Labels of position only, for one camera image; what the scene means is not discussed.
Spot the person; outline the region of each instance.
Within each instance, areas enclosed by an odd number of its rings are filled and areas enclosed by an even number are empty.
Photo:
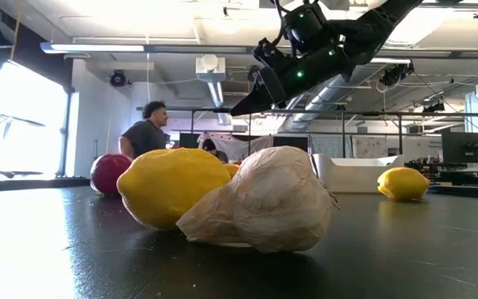
[[[208,153],[216,156],[221,162],[228,163],[228,156],[225,152],[217,150],[215,143],[211,139],[206,139],[202,142],[202,149],[206,150]]]
[[[151,150],[165,149],[167,110],[161,101],[152,101],[143,108],[143,120],[136,122],[119,138],[119,151],[132,159]]]

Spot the black table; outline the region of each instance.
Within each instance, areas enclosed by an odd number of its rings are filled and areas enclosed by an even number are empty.
[[[478,299],[478,199],[339,201],[315,248],[262,255],[144,228],[89,188],[0,192],[0,298]]]

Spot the window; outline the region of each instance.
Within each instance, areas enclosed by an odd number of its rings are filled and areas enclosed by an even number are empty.
[[[14,121],[0,168],[62,172],[68,96],[63,87],[24,66],[7,62],[0,70],[0,116]]]

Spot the lemon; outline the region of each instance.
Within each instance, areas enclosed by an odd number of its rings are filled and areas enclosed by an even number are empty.
[[[237,171],[239,170],[239,165],[236,164],[224,164],[224,167],[226,167],[232,179],[233,176],[236,175]]]
[[[202,149],[159,149],[139,156],[119,177],[117,188],[136,221],[174,229],[203,195],[229,181],[227,168]]]
[[[390,199],[421,199],[431,181],[415,169],[397,167],[385,171],[378,178],[378,190]]]

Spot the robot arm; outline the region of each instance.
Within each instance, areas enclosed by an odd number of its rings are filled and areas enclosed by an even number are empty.
[[[348,81],[354,68],[369,63],[396,26],[422,2],[387,0],[357,20],[326,20],[318,0],[305,1],[281,18],[280,35],[301,57],[279,51],[279,39],[262,39],[254,57],[265,67],[254,89],[232,108],[231,115],[262,112],[273,105],[283,108],[290,98],[337,75]]]

